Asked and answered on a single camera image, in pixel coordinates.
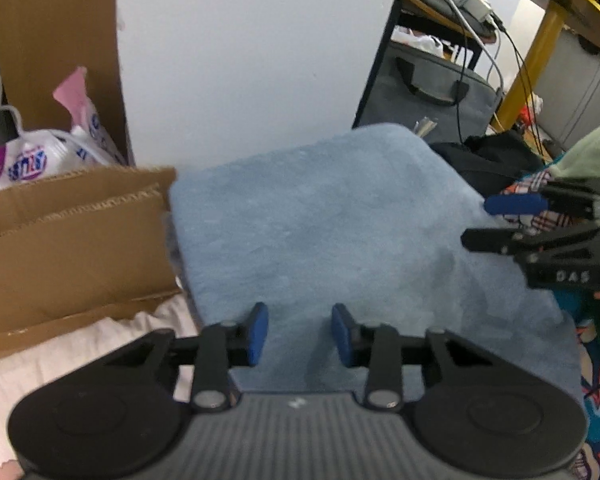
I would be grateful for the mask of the dark grey storage bag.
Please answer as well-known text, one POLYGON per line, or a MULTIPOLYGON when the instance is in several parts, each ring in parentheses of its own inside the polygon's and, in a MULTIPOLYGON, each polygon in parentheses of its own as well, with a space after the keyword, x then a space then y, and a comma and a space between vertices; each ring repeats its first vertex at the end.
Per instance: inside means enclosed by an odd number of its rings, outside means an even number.
POLYGON ((427 143, 455 143, 484 136, 500 102, 500 92, 472 70, 393 42, 358 124, 392 122, 415 131, 427 118, 436 124, 427 143))

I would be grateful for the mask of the white plastic bag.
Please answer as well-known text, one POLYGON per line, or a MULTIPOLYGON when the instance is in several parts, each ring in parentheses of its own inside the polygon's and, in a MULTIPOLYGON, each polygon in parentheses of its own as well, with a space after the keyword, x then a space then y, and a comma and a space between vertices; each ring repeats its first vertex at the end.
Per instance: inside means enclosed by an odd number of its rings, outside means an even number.
POLYGON ((411 28, 396 26, 392 31, 391 40, 397 44, 437 55, 439 58, 446 60, 451 58, 451 53, 444 50, 445 44, 439 38, 411 28))

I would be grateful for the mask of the pink refill pouch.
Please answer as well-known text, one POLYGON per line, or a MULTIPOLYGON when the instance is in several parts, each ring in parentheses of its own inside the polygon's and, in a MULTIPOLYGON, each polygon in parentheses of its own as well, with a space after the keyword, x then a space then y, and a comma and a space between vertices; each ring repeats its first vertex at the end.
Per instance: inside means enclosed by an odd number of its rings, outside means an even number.
POLYGON ((53 92, 70 114, 68 131, 26 130, 19 110, 5 103, 0 90, 0 111, 12 115, 18 133, 0 147, 0 191, 94 166, 126 164, 87 94, 86 76, 87 68, 79 66, 53 92))

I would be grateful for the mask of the yellow round table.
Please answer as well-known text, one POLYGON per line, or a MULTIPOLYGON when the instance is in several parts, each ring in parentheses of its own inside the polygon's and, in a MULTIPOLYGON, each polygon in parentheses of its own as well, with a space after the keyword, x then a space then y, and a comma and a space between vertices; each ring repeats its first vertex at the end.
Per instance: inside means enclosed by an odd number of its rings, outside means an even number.
POLYGON ((600 4, 596 0, 530 1, 542 8, 544 15, 524 64, 496 112, 502 131, 512 128, 519 112, 528 104, 528 97, 544 72, 564 27, 600 48, 600 4))

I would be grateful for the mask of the grey metal cabinet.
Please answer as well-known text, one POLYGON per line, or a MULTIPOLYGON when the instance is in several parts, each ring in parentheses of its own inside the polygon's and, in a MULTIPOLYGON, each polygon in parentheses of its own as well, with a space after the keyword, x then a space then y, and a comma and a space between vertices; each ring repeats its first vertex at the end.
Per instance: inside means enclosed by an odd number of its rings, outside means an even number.
POLYGON ((579 36, 562 30, 534 92, 543 100, 538 124, 550 154, 569 150, 600 126, 600 54, 586 52, 579 36))

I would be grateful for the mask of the colourful patterned fabric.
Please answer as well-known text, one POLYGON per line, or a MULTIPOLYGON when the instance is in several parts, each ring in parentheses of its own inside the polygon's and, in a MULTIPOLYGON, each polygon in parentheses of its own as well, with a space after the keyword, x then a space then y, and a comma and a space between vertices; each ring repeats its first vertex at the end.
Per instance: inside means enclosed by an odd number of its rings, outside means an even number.
POLYGON ((595 292, 556 290, 555 299, 576 323, 581 356, 581 389, 588 436, 574 464, 580 479, 600 479, 600 300, 595 292))

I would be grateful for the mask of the light blue denim pants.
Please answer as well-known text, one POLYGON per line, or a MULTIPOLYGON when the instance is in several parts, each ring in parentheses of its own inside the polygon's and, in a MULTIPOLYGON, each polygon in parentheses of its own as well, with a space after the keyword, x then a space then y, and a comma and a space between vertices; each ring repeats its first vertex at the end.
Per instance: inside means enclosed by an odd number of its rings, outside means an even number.
POLYGON ((445 328, 580 396, 573 320, 528 288, 512 259, 468 252, 492 226, 481 196, 423 140, 395 125, 204 171, 170 189, 181 279, 201 324, 263 302, 262 358, 232 376, 242 391, 361 392, 340 363, 330 312, 403 335, 445 328))

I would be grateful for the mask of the black clothes heap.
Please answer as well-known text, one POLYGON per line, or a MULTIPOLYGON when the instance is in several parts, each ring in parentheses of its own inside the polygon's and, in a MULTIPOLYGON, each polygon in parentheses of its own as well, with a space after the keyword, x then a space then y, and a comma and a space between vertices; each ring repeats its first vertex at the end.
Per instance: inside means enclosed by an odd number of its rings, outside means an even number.
POLYGON ((463 144, 437 142, 429 147, 484 198, 501 193, 545 166, 522 136, 513 131, 470 136, 463 144))

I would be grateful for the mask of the cream bear print bedsheet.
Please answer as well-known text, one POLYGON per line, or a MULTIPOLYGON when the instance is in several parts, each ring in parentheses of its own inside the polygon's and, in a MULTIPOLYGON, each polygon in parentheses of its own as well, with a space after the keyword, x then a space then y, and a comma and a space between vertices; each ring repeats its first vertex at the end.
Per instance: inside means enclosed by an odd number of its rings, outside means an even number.
POLYGON ((19 479, 22 469, 6 432, 8 415, 26 394, 112 350, 158 328, 172 328, 179 337, 197 333, 182 296, 152 313, 140 312, 130 320, 102 320, 0 359, 0 479, 19 479))

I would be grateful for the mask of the white power strip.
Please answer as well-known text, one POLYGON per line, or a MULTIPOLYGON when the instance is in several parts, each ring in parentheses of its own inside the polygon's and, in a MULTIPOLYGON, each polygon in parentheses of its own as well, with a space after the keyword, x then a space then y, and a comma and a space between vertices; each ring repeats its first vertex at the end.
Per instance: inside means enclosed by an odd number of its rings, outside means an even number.
POLYGON ((466 11, 480 23, 490 21, 493 8, 488 0, 452 0, 460 9, 466 11))

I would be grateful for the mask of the brown cardboard barrier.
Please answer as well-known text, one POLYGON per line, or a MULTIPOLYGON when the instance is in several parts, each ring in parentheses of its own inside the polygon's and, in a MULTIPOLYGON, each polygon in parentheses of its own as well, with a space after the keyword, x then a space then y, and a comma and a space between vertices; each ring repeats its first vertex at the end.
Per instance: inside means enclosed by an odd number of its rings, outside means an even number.
MULTIPOLYGON (((53 92, 79 66, 126 159, 116 0, 0 0, 1 90, 23 128, 71 128, 53 92)), ((0 359, 175 295, 163 227, 175 178, 126 162, 0 191, 0 359)))

